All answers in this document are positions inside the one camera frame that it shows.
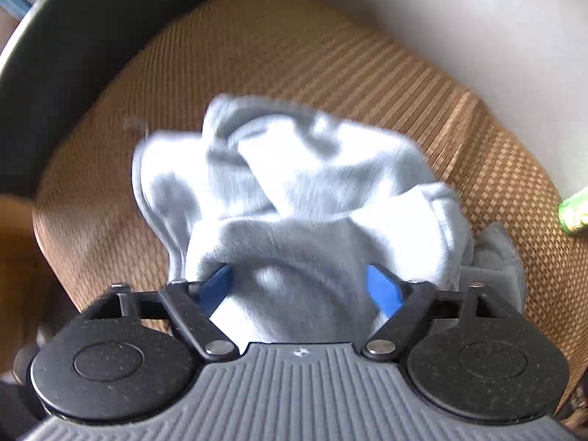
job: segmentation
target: brown mesh fabric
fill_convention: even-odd
[[[208,103],[223,92],[299,101],[415,139],[459,192],[475,231],[504,222],[527,272],[526,314],[567,356],[570,386],[578,380],[588,362],[588,243],[560,230],[554,186],[475,95],[313,0],[212,0],[196,8],[122,70],[57,150],[35,229],[78,308],[115,281],[153,290],[166,279],[166,253],[130,188],[140,132],[124,121],[199,130]]]

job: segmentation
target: brown striped texture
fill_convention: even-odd
[[[61,144],[34,222],[79,309],[113,282],[154,290],[166,280],[166,253],[130,187],[141,133],[125,126],[198,131],[219,93],[299,101],[417,141],[459,192],[475,232],[505,224],[526,268],[526,316],[566,355],[570,387],[577,382],[588,364],[588,241],[560,229],[551,181],[474,94],[313,0],[199,6],[128,63]]]

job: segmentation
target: bright green object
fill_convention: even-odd
[[[559,222],[569,235],[588,227],[588,187],[559,204]]]

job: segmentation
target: white garment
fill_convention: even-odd
[[[491,282],[498,269],[522,307],[506,232],[494,227],[493,256],[470,267],[457,195],[396,133],[223,95],[201,135],[158,132],[137,147],[133,189],[170,252],[170,280],[205,280],[231,264],[232,291],[211,320],[241,350],[250,341],[361,344],[383,322],[366,290],[372,263],[446,290],[478,273]]]

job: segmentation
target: chair seat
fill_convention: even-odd
[[[555,187],[475,94],[313,0],[195,8],[127,64],[61,144],[43,175],[34,224],[79,309],[113,282],[137,290],[165,283],[167,254],[130,186],[143,135],[134,128],[198,131],[219,93],[293,100],[417,141],[459,193],[474,231],[506,226],[526,269],[526,316],[566,355],[569,393],[588,365],[588,242],[560,229]]]

